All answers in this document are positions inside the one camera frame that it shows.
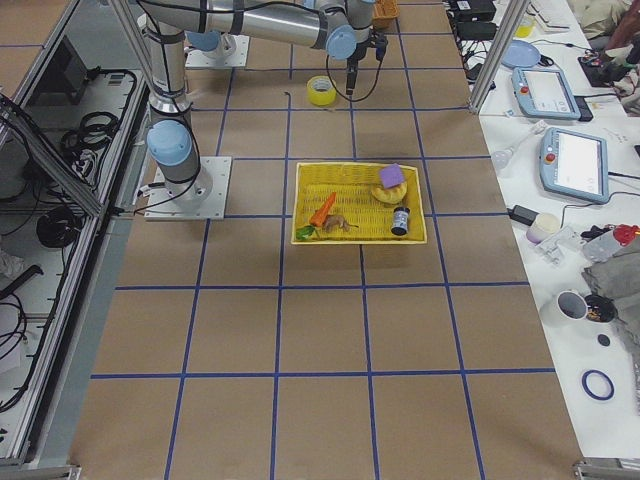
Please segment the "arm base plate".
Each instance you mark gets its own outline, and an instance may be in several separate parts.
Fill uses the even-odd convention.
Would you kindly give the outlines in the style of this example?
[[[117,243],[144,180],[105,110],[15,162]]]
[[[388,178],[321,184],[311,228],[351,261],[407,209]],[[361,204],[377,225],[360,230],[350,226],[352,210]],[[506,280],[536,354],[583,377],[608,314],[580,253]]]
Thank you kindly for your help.
[[[187,193],[174,199],[176,185],[169,189],[153,189],[149,195],[150,208],[142,211],[151,221],[222,220],[225,215],[232,158],[202,156],[201,169],[195,184]]]
[[[186,33],[186,68],[190,70],[220,70],[244,68],[248,59],[250,39],[212,31]]]

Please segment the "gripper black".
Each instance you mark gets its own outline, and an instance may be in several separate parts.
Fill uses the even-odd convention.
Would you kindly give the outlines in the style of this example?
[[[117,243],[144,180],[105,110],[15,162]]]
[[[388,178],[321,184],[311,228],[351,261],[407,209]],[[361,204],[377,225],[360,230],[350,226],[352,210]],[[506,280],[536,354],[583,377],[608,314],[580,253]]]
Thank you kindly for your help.
[[[358,59],[351,56],[347,59],[345,94],[354,93],[358,76]]]

